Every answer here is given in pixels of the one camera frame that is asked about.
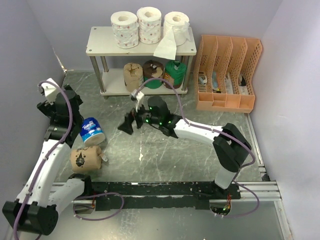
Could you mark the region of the blue Tempo roll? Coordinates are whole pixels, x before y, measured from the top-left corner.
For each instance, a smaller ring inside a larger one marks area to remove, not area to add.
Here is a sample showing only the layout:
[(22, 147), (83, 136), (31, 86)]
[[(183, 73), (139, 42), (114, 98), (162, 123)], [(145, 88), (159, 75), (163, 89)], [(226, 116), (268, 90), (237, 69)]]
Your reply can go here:
[(94, 117), (84, 119), (80, 136), (86, 147), (97, 146), (106, 139), (98, 120)]

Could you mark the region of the tan roll with label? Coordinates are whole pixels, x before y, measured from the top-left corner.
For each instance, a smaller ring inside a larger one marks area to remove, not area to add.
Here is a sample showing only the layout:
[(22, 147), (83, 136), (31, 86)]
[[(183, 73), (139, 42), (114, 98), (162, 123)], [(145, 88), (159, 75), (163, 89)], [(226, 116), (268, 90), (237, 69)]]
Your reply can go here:
[(129, 93), (137, 90), (143, 83), (143, 68), (137, 63), (127, 63), (123, 67), (125, 88)]

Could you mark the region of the green roll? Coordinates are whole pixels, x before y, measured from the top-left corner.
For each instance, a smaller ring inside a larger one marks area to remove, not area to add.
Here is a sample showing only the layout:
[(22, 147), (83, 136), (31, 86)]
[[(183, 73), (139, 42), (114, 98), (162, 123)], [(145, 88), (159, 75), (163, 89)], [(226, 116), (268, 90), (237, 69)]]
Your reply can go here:
[[(151, 78), (163, 78), (164, 76), (164, 65), (155, 60), (146, 61), (143, 66), (143, 80), (146, 82)], [(149, 89), (158, 89), (163, 85), (163, 82), (160, 80), (152, 80), (145, 84), (146, 88)]]
[(164, 79), (175, 89), (178, 89), (184, 80), (187, 72), (187, 65), (176, 60), (170, 60), (165, 65)]

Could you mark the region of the rose-print roll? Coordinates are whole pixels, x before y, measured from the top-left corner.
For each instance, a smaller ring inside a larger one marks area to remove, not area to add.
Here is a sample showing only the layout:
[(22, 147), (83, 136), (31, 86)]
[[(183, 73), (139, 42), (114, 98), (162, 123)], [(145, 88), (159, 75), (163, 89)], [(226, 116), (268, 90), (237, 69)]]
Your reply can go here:
[(139, 44), (138, 17), (129, 11), (114, 12), (111, 27), (116, 45), (121, 49), (130, 49)]
[(162, 13), (155, 7), (137, 10), (139, 40), (144, 44), (156, 44), (161, 40)]

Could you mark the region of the plain white paper towel roll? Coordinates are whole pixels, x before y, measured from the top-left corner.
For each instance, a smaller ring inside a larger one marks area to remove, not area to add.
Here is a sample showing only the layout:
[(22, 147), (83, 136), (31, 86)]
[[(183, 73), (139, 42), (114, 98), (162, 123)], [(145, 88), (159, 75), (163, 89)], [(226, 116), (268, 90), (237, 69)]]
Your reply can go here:
[(172, 11), (164, 16), (163, 38), (155, 49), (153, 56), (167, 60), (175, 60), (177, 46), (190, 41), (190, 19), (179, 11)]

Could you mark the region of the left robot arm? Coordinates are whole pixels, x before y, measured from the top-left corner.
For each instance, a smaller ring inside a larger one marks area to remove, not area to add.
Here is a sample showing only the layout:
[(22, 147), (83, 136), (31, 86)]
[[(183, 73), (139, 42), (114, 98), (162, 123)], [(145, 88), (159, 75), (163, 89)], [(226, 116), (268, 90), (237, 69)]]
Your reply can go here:
[(2, 208), (15, 239), (19, 231), (48, 236), (71, 201), (89, 199), (94, 192), (91, 177), (81, 173), (72, 174), (53, 190), (60, 165), (70, 154), (84, 118), (79, 111), (83, 101), (72, 87), (52, 86), (57, 93), (55, 100), (37, 104), (37, 109), (50, 119), (38, 161), (16, 199), (6, 201)]

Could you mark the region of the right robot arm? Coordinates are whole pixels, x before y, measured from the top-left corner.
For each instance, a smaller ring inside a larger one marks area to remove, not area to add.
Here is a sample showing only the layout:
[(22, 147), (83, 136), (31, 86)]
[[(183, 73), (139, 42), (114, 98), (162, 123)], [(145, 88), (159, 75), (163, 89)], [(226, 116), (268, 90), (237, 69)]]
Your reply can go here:
[(234, 124), (210, 126), (190, 121), (181, 115), (171, 113), (167, 103), (158, 95), (147, 100), (147, 107), (142, 104), (142, 97), (131, 99), (135, 101), (135, 107), (125, 114), (118, 130), (132, 135), (133, 123), (136, 123), (138, 129), (147, 124), (167, 137), (189, 139), (212, 146), (220, 163), (212, 193), (218, 199), (223, 199), (229, 194), (230, 184), (252, 149)]

